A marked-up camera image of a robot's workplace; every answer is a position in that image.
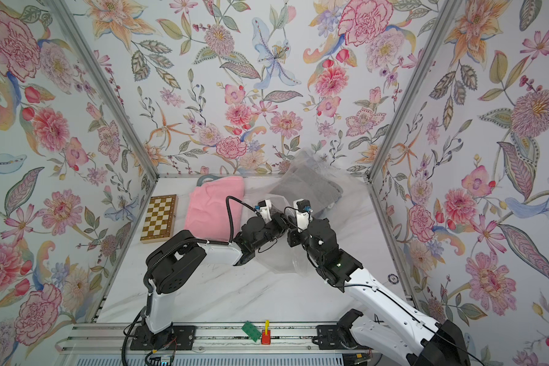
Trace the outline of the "grey blanket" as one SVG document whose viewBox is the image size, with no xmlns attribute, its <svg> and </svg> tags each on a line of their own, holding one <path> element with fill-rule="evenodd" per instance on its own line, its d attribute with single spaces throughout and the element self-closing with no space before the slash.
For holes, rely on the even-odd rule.
<svg viewBox="0 0 549 366">
<path fill-rule="evenodd" d="M 343 196 L 343 189 L 310 165 L 290 166 L 269 192 L 282 196 L 289 204 L 300 199 L 310 201 L 315 218 L 323 218 Z"/>
</svg>

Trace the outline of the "pink blanket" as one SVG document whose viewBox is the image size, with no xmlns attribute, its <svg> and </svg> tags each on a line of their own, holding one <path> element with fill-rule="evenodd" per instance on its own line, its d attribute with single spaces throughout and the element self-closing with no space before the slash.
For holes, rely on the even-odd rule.
<svg viewBox="0 0 549 366">
<path fill-rule="evenodd" d="M 227 242 L 230 239 L 230 219 L 226 199 L 242 200 L 245 184 L 242 177 L 230 176 L 204 183 L 189 196 L 184 229 L 201 239 Z"/>
</svg>

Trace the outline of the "clear plastic vacuum bag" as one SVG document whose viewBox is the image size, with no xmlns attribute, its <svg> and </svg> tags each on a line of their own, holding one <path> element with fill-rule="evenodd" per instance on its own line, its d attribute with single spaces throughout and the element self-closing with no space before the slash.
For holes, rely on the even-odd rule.
<svg viewBox="0 0 549 366">
<path fill-rule="evenodd" d="M 366 246 L 371 231 L 359 225 L 371 218 L 372 205 L 362 178 L 301 152 L 285 174 L 251 177 L 245 184 L 244 199 L 250 204 L 270 199 L 273 207 L 283 210 L 297 200 L 308 200 L 316 219 L 329 220 L 339 248 L 362 264 L 369 261 Z"/>
</svg>

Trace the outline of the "teal bear pattern blanket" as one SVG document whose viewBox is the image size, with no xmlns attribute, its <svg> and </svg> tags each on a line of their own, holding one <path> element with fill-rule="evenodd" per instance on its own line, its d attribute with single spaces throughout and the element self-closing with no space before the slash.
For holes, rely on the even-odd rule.
<svg viewBox="0 0 549 366">
<path fill-rule="evenodd" d="M 209 182 L 212 182 L 212 181 L 216 181 L 220 178 L 221 177 L 219 177 L 217 175 L 203 175 L 198 179 L 198 181 L 196 183 L 196 186 L 201 187 L 204 183 L 209 183 Z"/>
</svg>

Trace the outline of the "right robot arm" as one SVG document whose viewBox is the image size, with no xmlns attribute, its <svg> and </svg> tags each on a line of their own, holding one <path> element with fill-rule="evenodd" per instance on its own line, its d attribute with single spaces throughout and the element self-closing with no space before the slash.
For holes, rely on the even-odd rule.
<svg viewBox="0 0 549 366">
<path fill-rule="evenodd" d="M 415 309 L 376 279 L 361 262 L 340 249 L 327 219 L 288 219 L 288 242 L 300 246 L 317 274 L 331 287 L 364 306 L 337 322 L 346 349 L 366 347 L 400 365 L 470 365 L 463 334 L 450 320 Z"/>
</svg>

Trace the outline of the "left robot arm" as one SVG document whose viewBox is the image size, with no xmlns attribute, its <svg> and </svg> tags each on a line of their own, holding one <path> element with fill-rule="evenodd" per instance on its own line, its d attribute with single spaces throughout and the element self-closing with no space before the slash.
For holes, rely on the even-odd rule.
<svg viewBox="0 0 549 366">
<path fill-rule="evenodd" d="M 143 313 L 147 329 L 154 335 L 172 326 L 175 292 L 202 264 L 243 266 L 256 257 L 264 245 L 275 243 L 290 227 L 282 213 L 270 221 L 258 215 L 248 219 L 231 242 L 200 239 L 182 230 L 146 259 L 143 283 L 147 288 Z"/>
</svg>

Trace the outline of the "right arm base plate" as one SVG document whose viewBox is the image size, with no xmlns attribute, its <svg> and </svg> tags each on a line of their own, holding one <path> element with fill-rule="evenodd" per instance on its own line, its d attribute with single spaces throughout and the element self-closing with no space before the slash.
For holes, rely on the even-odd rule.
<svg viewBox="0 0 549 366">
<path fill-rule="evenodd" d="M 316 335 L 312 343 L 319 350 L 366 350 L 366 346 L 358 344 L 352 334 L 338 325 L 319 325 L 316 327 Z"/>
</svg>

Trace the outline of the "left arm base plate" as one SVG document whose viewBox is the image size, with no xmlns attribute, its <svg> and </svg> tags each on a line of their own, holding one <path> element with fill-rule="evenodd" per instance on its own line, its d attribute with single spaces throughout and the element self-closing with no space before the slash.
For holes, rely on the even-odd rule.
<svg viewBox="0 0 549 366">
<path fill-rule="evenodd" d="M 195 341 L 195 326 L 170 326 L 153 334 L 146 325 L 138 326 L 131 341 L 131 351 L 173 350 L 191 351 Z"/>
</svg>

